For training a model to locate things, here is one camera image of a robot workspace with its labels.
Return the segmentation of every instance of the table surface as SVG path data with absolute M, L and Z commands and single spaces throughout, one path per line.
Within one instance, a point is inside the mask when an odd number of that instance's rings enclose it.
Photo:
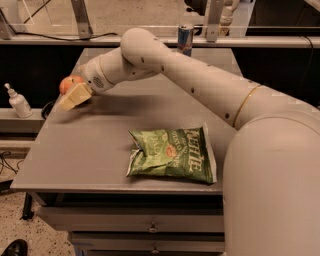
M 77 66 L 108 49 L 86 49 Z M 193 49 L 193 57 L 240 75 L 228 49 Z M 200 127 L 206 122 L 218 182 L 126 177 L 128 130 Z M 68 112 L 50 113 L 11 188 L 26 192 L 221 194 L 223 160 L 235 130 L 163 75 L 122 82 Z

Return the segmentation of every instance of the floor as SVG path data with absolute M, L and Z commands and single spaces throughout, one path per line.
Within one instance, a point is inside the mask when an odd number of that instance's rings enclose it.
M 90 0 L 85 4 L 95 35 L 108 32 L 121 35 L 131 27 L 143 26 L 158 36 L 174 36 L 177 34 L 177 25 L 205 22 L 204 16 L 187 12 L 188 6 L 183 0 Z M 24 24 L 24 30 L 32 33 L 78 33 L 71 1 L 20 0 L 18 9 L 20 21 L 12 22 L 17 28 L 17 24 Z
M 23 165 L 23 159 L 29 151 L 33 140 L 30 138 L 4 138 L 0 135 L 0 154 L 5 154 L 6 162 L 17 170 Z M 15 173 L 3 168 L 0 181 L 14 178 Z M 22 212 L 25 193 L 5 191 L 0 193 L 0 254 L 15 239 L 24 239 L 29 246 L 28 256 L 74 256 L 73 246 L 67 240 L 66 232 L 57 232 L 44 223 L 36 213 L 37 203 L 33 202 L 32 219 L 23 220 Z

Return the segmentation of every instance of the bag of chips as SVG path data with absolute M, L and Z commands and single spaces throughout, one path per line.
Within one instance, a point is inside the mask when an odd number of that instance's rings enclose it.
M 127 176 L 184 177 L 212 184 L 216 162 L 207 126 L 194 129 L 129 131 L 135 146 Z

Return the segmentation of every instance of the white bottle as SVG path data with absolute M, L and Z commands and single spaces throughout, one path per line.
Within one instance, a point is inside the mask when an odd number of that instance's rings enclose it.
M 22 118 L 31 116 L 33 112 L 26 98 L 11 89 L 9 84 L 5 84 L 5 87 L 10 96 L 9 103 L 16 110 L 18 116 Z

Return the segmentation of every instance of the blue can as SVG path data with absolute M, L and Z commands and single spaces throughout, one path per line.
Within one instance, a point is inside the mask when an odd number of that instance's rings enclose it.
M 181 25 L 178 28 L 177 51 L 187 56 L 191 56 L 193 30 L 194 30 L 194 27 L 192 24 Z

